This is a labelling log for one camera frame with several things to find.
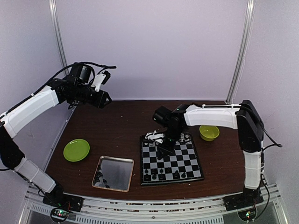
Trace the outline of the black and grey chessboard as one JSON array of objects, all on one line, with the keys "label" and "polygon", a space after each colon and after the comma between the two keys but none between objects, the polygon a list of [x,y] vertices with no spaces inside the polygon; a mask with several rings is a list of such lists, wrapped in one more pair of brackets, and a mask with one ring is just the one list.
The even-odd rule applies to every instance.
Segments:
[{"label": "black and grey chessboard", "polygon": [[[186,133],[181,135],[181,139],[186,141],[185,134]],[[184,144],[180,144],[178,141],[175,146],[175,155],[160,160],[157,158],[157,143],[146,142],[144,135],[140,137],[140,172],[142,186],[204,180],[199,156],[192,136],[190,133],[189,135],[190,138],[188,139],[191,140],[189,143],[186,144],[184,142]],[[144,171],[146,169],[149,171],[147,174],[150,175],[148,181],[144,180],[144,176],[146,175]],[[151,173],[152,169],[156,170],[156,180],[152,179],[152,176],[154,175]],[[179,171],[179,179],[173,178],[173,174],[176,170]],[[164,180],[160,181],[158,179],[159,174],[164,175]]]}]

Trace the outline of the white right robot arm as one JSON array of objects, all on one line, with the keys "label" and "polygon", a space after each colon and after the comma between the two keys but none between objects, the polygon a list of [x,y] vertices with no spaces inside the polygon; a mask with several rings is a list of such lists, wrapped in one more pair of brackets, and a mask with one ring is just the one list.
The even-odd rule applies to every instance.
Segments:
[{"label": "white right robot arm", "polygon": [[[220,127],[220,136],[213,142],[202,140],[198,128],[189,127],[205,179],[203,181],[172,183],[144,187],[143,193],[148,193],[147,200],[178,200],[201,197],[213,197],[236,194],[242,191],[245,178],[244,157],[238,143],[238,131]],[[268,183],[277,183],[285,194],[287,189],[283,184],[286,180],[287,165],[283,165],[287,156],[283,155],[285,147],[270,147],[265,150],[265,176]]]}]

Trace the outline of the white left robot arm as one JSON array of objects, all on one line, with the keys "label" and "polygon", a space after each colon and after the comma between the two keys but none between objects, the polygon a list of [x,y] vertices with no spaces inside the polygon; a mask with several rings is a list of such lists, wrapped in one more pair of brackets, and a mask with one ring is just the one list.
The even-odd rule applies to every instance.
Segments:
[{"label": "white left robot arm", "polygon": [[44,112],[64,102],[69,108],[90,104],[104,108],[112,99],[101,87],[111,77],[108,66],[93,62],[75,62],[56,72],[31,95],[0,116],[0,160],[6,170],[12,170],[34,184],[57,207],[67,203],[63,187],[26,157],[16,144],[16,136],[31,127],[31,122]]}]

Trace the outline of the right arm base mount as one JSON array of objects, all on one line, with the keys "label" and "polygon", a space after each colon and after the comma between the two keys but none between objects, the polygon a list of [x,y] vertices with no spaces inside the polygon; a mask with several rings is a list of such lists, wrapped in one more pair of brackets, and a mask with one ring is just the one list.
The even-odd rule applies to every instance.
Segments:
[{"label": "right arm base mount", "polygon": [[263,201],[262,196],[258,196],[254,199],[251,196],[246,197],[243,194],[236,194],[223,198],[226,211],[236,211],[238,217],[245,222],[253,221],[256,218],[256,205]]}]

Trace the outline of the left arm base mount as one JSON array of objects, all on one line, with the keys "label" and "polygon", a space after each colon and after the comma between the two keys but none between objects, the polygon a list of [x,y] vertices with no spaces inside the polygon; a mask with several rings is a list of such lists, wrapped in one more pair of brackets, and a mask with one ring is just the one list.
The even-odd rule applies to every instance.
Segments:
[{"label": "left arm base mount", "polygon": [[43,203],[53,207],[50,210],[50,218],[56,223],[66,221],[74,212],[80,212],[83,205],[82,197],[66,194],[64,198],[65,202],[54,203],[47,196],[43,197]]}]

